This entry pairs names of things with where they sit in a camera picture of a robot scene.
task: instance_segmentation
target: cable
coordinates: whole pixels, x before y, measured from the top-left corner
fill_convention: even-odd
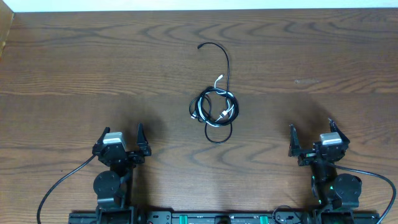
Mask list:
[[[78,172],[81,168],[83,168],[84,166],[86,166],[90,161],[92,161],[94,159],[95,155],[92,155],[86,162],[84,162],[82,165],[80,165],[79,167],[77,167],[76,169],[74,169],[73,171],[71,171],[69,174],[65,175],[64,177],[62,177],[60,180],[57,181],[57,183],[55,183],[50,190],[44,195],[42,201],[40,202],[39,208],[37,209],[37,214],[36,214],[36,219],[37,219],[37,224],[41,224],[42,222],[40,221],[40,212],[42,211],[42,207],[43,204],[45,202],[45,200],[47,199],[47,197],[50,195],[50,193],[59,185],[61,184],[62,181],[64,181],[66,178],[70,177],[72,174]]]
[[[238,100],[235,98],[235,96],[229,91],[229,58],[228,54],[226,53],[225,49],[212,42],[205,42],[200,45],[198,45],[198,49],[203,47],[205,44],[213,44],[219,47],[225,54],[226,57],[226,62],[227,62],[227,78],[226,78],[226,90],[222,88],[217,87],[217,81],[223,78],[223,75],[220,75],[216,81],[214,82],[214,87],[209,86],[205,90],[203,90],[199,96],[195,97],[191,103],[189,104],[189,113],[191,115],[191,118],[197,119],[200,123],[205,122],[205,136],[209,142],[215,143],[215,144],[222,144],[226,142],[232,135],[232,122],[238,117],[239,114],[239,105],[238,105]],[[225,97],[225,106],[226,109],[220,114],[218,119],[214,119],[211,117],[211,101],[208,97],[209,93],[217,93],[220,96]],[[203,102],[207,101],[208,103],[208,111],[206,111],[203,108]],[[207,125],[210,125],[212,127],[218,128],[220,126],[227,126],[230,125],[230,130],[229,130],[229,135],[226,139],[222,141],[214,141],[211,140],[208,135],[207,135]]]
[[[384,177],[384,176],[382,176],[380,174],[375,174],[375,173],[368,172],[368,171],[342,167],[342,166],[334,165],[334,164],[331,164],[331,163],[328,163],[328,162],[326,164],[328,166],[334,167],[336,169],[346,170],[346,171],[350,171],[350,172],[357,172],[357,173],[360,173],[360,174],[366,174],[366,175],[371,175],[373,177],[378,177],[378,178],[380,178],[382,180],[385,180],[391,186],[391,188],[392,188],[392,197],[391,197],[390,203],[388,204],[386,210],[383,212],[383,214],[380,216],[379,220],[376,223],[376,224],[380,224],[381,221],[384,219],[384,217],[386,217],[387,213],[390,211],[390,209],[391,209],[391,207],[394,204],[394,201],[396,199],[397,190],[396,190],[396,187],[394,186],[394,183],[392,183],[392,181],[389,180],[387,177]]]
[[[291,211],[294,213],[294,215],[300,220],[299,222],[294,223],[294,224],[299,224],[299,223],[301,223],[301,217],[299,217],[299,215],[296,213],[296,211],[295,211],[292,207],[290,207],[290,206],[288,206],[288,205],[279,205],[279,206],[276,207],[275,210],[272,212],[272,219],[273,219],[276,223],[280,224],[280,222],[278,222],[278,221],[276,220],[276,218],[275,218],[275,212],[276,212],[278,209],[282,208],[282,207],[287,207],[287,208],[291,209]]]

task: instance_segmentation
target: wooden table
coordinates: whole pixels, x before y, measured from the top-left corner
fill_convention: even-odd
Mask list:
[[[240,115],[210,144],[190,100],[226,72]],[[398,183],[398,10],[20,13],[0,63],[0,223],[35,223],[37,206],[91,156],[105,126],[132,149],[139,122],[153,156],[135,170],[133,201],[174,210],[315,205],[310,168],[287,156],[336,119],[351,139],[340,165]],[[225,79],[219,82],[225,85]],[[223,102],[214,99],[214,104]],[[210,130],[221,139],[228,128]],[[59,185],[43,223],[93,210],[97,159]],[[358,210],[382,213],[383,181],[361,175]],[[396,223],[393,208],[384,223]]]

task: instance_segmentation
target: green tape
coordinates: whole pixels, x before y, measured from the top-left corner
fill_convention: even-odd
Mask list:
[[[260,216],[260,224],[268,224],[268,216]]]
[[[180,224],[188,224],[188,216],[180,215]]]

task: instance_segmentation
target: white background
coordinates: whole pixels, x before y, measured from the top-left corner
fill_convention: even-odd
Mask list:
[[[398,0],[3,0],[14,12],[398,7]]]

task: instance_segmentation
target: wire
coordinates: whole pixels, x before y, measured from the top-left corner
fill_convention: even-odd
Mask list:
[[[294,215],[300,220],[299,222],[294,223],[294,224],[299,224],[299,223],[301,223],[301,217],[296,213],[296,211],[295,211],[292,207],[290,207],[290,206],[288,206],[288,205],[279,205],[279,206],[276,207],[275,210],[272,212],[272,219],[273,219],[276,223],[280,223],[280,222],[278,222],[278,221],[276,220],[276,218],[275,218],[275,212],[276,212],[278,209],[282,208],[282,207],[287,207],[287,208],[291,209],[291,211],[294,213]]]
[[[60,180],[57,181],[57,183],[55,183],[50,190],[44,195],[42,201],[40,202],[39,208],[37,209],[37,214],[36,214],[36,219],[37,219],[37,224],[41,224],[40,221],[40,212],[42,211],[42,207],[43,204],[45,202],[45,200],[47,199],[47,197],[50,195],[50,193],[59,185],[61,184],[62,181],[64,181],[66,178],[70,177],[72,174],[78,172],[81,168],[83,168],[84,166],[86,166],[90,161],[92,161],[94,159],[95,155],[92,155],[86,162],[84,162],[82,165],[80,165],[79,167],[77,167],[76,169],[74,169],[73,171],[71,171],[69,174],[65,175],[64,177],[62,177]]]
[[[390,209],[391,209],[391,207],[394,204],[394,201],[396,199],[397,190],[396,190],[396,187],[395,187],[394,183],[392,183],[392,181],[389,180],[387,177],[384,177],[384,176],[382,176],[380,174],[375,174],[375,173],[368,172],[368,171],[342,167],[342,166],[334,165],[334,164],[329,163],[329,162],[327,162],[326,164],[328,166],[334,167],[336,169],[346,170],[346,171],[350,171],[350,172],[357,172],[357,173],[360,173],[360,174],[366,174],[366,175],[370,175],[370,176],[373,176],[373,177],[378,177],[378,178],[380,178],[382,180],[385,180],[391,186],[391,188],[392,188],[392,197],[391,197],[390,203],[388,204],[386,210],[383,212],[383,214],[380,216],[379,220],[376,223],[376,224],[380,224],[381,221],[384,219],[384,217],[386,217],[387,213],[390,211]]]
[[[235,98],[235,96],[229,91],[229,74],[230,74],[230,69],[229,69],[229,58],[228,54],[226,53],[225,49],[212,42],[205,42],[200,45],[198,45],[198,49],[203,47],[205,44],[213,44],[217,47],[219,47],[225,54],[226,57],[226,62],[227,62],[227,77],[226,77],[226,90],[222,88],[217,87],[217,81],[222,79],[224,75],[220,75],[216,81],[214,82],[214,87],[209,86],[205,90],[203,90],[199,96],[194,98],[191,103],[189,104],[189,113],[191,115],[191,118],[197,119],[200,123],[205,123],[205,136],[209,142],[215,143],[215,144],[222,144],[226,142],[232,135],[232,122],[238,117],[239,114],[239,105],[238,101]],[[220,116],[217,119],[214,119],[211,117],[211,101],[208,97],[208,94],[210,93],[216,93],[220,96],[225,97],[225,107],[226,109],[220,114]],[[207,101],[208,103],[208,111],[206,111],[203,108],[203,102]],[[208,135],[207,135],[207,125],[210,125],[212,127],[218,128],[220,126],[227,126],[230,125],[230,130],[229,130],[229,135],[226,139],[222,141],[214,141],[211,140]]]

